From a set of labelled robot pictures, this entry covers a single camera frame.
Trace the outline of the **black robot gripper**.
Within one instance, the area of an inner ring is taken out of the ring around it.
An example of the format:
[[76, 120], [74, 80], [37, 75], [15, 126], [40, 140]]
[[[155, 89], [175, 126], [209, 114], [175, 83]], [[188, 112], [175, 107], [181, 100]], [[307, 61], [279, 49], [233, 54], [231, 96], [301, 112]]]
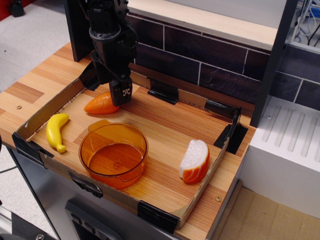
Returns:
[[94, 67], [101, 84], [109, 83], [112, 103], [115, 107], [131, 101], [133, 84], [129, 63], [136, 57], [138, 34], [129, 23], [120, 23], [114, 32], [89, 29], [95, 53]]

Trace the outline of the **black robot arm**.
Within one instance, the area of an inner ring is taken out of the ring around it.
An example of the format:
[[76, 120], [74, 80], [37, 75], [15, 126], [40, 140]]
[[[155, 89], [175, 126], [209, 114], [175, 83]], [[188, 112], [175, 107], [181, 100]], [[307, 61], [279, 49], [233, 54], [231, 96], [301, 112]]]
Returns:
[[81, 0], [79, 4], [89, 21], [89, 36], [94, 46], [91, 63], [80, 79], [92, 91], [108, 84], [113, 105], [124, 105], [132, 97], [129, 64], [137, 56], [138, 44], [138, 34], [126, 20], [128, 1]]

